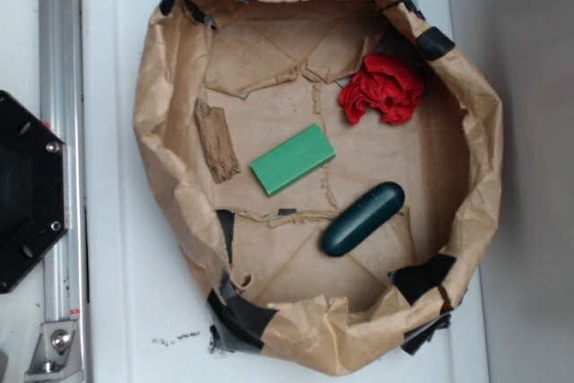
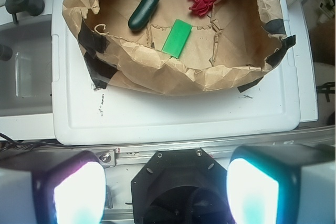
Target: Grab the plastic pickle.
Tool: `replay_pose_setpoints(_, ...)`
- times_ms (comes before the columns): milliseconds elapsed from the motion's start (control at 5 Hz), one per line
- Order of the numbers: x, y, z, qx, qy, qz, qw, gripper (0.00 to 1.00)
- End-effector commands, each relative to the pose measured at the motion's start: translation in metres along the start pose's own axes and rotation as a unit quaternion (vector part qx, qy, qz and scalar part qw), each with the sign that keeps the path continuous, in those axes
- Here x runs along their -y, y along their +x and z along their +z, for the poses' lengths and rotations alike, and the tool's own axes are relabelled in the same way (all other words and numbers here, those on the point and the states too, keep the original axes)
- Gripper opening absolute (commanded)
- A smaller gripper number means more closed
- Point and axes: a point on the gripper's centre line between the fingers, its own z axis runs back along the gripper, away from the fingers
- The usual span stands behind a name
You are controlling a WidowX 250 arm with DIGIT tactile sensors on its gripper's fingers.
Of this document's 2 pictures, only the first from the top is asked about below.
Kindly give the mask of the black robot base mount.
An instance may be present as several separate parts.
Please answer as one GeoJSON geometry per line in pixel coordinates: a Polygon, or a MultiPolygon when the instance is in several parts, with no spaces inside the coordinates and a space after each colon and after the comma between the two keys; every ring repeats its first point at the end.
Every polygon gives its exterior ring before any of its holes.
{"type": "Polygon", "coordinates": [[[65,143],[1,92],[1,293],[66,233],[65,143]]]}

